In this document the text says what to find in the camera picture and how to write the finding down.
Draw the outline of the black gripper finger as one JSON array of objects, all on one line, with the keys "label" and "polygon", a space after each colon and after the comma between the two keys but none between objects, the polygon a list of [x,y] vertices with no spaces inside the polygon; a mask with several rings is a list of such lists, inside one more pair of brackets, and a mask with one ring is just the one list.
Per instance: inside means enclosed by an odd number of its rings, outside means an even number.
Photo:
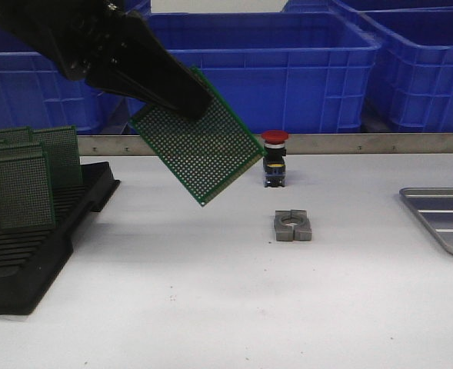
[{"label": "black gripper finger", "polygon": [[183,109],[174,91],[181,69],[166,63],[117,65],[84,63],[85,82],[102,91],[156,104],[178,114]]},{"label": "black gripper finger", "polygon": [[123,15],[107,67],[107,89],[154,103],[188,119],[201,118],[211,93],[170,55],[137,12]]}]

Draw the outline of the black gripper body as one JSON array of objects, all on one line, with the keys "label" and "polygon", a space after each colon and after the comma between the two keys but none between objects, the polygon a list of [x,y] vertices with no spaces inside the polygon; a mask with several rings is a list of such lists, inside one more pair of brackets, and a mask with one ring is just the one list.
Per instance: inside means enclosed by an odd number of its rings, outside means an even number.
[{"label": "black gripper body", "polygon": [[86,78],[98,36],[124,1],[0,1],[0,28],[53,61],[71,81]]}]

